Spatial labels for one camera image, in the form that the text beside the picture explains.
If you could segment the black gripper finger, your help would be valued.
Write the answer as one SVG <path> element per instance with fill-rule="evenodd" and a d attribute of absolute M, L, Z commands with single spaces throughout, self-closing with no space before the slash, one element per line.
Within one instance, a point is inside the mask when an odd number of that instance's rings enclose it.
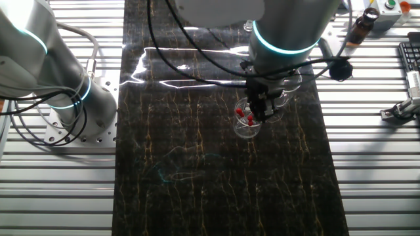
<path fill-rule="evenodd" d="M 249 108 L 255 118 L 256 121 L 260 121 L 262 122 L 262 117 L 263 117 L 263 101 L 258 99 L 257 97 L 249 97 L 247 99 L 248 103 L 249 103 Z"/>
<path fill-rule="evenodd" d="M 275 106 L 273 101 L 266 98 L 263 101 L 262 122 L 266 122 L 275 114 Z"/>

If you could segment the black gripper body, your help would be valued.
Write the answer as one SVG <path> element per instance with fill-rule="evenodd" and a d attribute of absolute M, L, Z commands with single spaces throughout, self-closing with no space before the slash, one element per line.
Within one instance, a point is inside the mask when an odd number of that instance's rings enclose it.
<path fill-rule="evenodd" d="M 248 77 L 245 86 L 245 94 L 249 98 L 277 98 L 285 90 L 280 81 L 262 77 Z"/>

